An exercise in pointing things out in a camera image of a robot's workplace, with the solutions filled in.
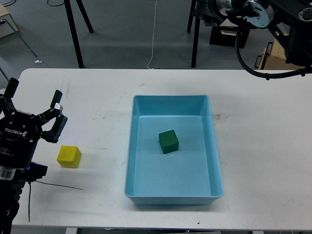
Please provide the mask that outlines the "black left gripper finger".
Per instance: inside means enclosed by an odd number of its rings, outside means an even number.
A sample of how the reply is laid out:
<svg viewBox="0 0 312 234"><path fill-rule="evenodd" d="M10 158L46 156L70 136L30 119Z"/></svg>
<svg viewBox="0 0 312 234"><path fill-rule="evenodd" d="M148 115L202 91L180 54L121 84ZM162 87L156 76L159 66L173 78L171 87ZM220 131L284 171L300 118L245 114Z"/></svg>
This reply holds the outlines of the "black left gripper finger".
<svg viewBox="0 0 312 234"><path fill-rule="evenodd" d="M63 107L60 105L61 97L62 92L60 90L56 90L52 98L50 108L36 116L36 123L40 127L52 119L55 120L50 130L42 131L40 134L42 139L50 143L58 142L59 136L68 120L68 118L62 113Z"/></svg>
<svg viewBox="0 0 312 234"><path fill-rule="evenodd" d="M4 94L0 95L0 112L4 114L7 122L13 122L12 113L16 111L12 98L17 90L19 81L15 78L10 78Z"/></svg>

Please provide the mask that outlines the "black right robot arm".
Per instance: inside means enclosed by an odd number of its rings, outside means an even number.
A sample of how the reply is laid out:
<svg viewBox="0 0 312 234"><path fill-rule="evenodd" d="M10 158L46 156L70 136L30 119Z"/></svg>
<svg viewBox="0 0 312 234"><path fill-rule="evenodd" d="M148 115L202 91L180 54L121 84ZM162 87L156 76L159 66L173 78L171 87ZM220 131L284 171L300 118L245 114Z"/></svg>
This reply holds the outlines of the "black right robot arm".
<svg viewBox="0 0 312 234"><path fill-rule="evenodd" d="M247 29L268 29L285 51L286 62L312 65L310 0L194 0L191 16L207 26L225 20Z"/></svg>

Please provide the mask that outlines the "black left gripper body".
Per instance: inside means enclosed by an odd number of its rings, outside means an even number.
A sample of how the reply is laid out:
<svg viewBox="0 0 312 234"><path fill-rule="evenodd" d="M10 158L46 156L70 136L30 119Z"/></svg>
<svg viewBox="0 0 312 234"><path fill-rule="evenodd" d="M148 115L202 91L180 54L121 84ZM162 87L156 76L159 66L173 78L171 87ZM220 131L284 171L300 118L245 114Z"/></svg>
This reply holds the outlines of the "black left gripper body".
<svg viewBox="0 0 312 234"><path fill-rule="evenodd" d="M29 167L40 131L35 115L15 111L11 122L0 119L0 165L15 169Z"/></svg>

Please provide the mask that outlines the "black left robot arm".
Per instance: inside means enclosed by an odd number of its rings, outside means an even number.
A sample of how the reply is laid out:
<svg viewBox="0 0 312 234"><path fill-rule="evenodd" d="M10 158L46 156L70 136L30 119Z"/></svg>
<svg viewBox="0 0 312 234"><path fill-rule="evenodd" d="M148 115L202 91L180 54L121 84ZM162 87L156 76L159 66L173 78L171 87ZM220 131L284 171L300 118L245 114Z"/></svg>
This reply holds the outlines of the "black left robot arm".
<svg viewBox="0 0 312 234"><path fill-rule="evenodd" d="M0 232L11 232L19 210L19 199L25 183L46 175L47 166L32 162L37 143L44 139L57 143L67 122L62 114L62 92L55 91L50 108L38 115L17 110L12 97L18 80L11 78L0 96Z"/></svg>

